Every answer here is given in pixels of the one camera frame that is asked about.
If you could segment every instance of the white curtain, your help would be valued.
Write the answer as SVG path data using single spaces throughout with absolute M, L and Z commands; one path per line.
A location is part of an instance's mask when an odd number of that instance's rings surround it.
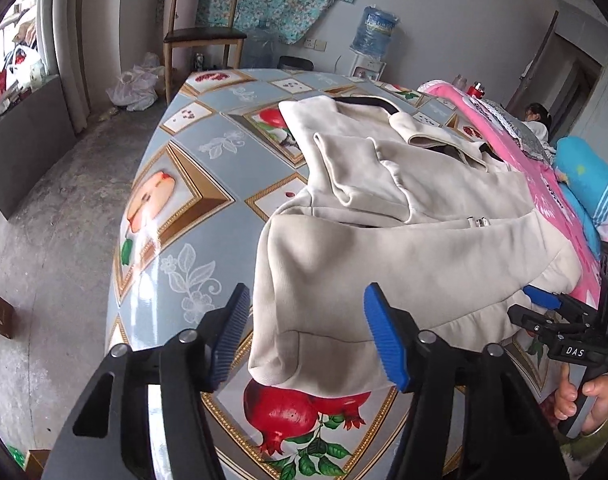
M 73 129 L 79 133 L 86 127 L 89 109 L 80 63 L 77 6 L 78 0 L 52 0 L 49 23 L 49 0 L 40 0 L 42 24 L 38 29 L 42 34 L 40 52 L 44 52 L 49 71 L 60 74 L 68 115 Z M 52 50 L 49 38 L 52 38 Z

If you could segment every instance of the concrete floor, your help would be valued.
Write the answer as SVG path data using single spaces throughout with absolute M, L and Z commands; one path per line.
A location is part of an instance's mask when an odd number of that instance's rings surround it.
M 7 222 L 0 296 L 15 307 L 0 336 L 0 435 L 51 449 L 104 356 L 111 256 L 130 184 L 164 112 L 121 112 L 89 126 Z

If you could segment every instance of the plastic bag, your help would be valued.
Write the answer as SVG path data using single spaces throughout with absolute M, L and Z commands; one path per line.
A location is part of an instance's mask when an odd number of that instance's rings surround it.
M 117 85 L 106 90 L 115 106 L 126 106 L 129 112 L 146 110 L 157 100 L 155 85 L 164 75 L 164 67 L 159 66 L 159 57 L 147 52 L 142 65 L 123 72 Z

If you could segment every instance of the can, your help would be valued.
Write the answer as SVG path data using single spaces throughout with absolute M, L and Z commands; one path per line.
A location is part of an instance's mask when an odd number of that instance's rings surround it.
M 193 72 L 202 72 L 204 70 L 204 54 L 196 52 L 193 57 Z

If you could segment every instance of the patterned tablecloth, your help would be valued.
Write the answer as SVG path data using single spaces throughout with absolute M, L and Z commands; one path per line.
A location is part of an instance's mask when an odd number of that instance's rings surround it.
M 164 344 L 196 326 L 208 310 L 223 306 L 236 283 L 252 289 L 261 228 L 305 186 L 308 176 L 277 103 L 320 94 L 383 96 L 424 123 L 451 128 L 470 140 L 482 137 L 446 99 L 389 84 L 282 70 L 192 74 L 151 138 L 120 224 L 107 349 L 119 342 L 135 350 Z M 324 399 L 314 404 L 286 390 L 283 398 L 270 401 L 298 410 L 300 426 L 285 430 L 280 421 L 266 420 L 262 410 L 268 400 L 244 405 L 251 381 L 246 367 L 251 336 L 252 314 L 229 380 L 217 393 L 203 396 L 226 477 L 385 478 L 410 396 L 393 388 L 328 406 L 332 403 Z M 529 348 L 530 340 L 518 333 L 507 343 L 533 391 L 543 398 L 549 393 L 549 362 L 540 349 Z M 446 471 L 458 458 L 463 406 L 464 394 L 455 391 Z M 149 407 L 156 471 L 158 479 L 167 480 L 159 387 L 151 386 Z M 310 410 L 314 420 L 309 423 Z M 356 424 L 359 419 L 364 423 Z M 291 439 L 281 443 L 283 455 L 260 450 L 262 440 L 285 432 Z M 308 446 L 323 449 L 298 453 Z

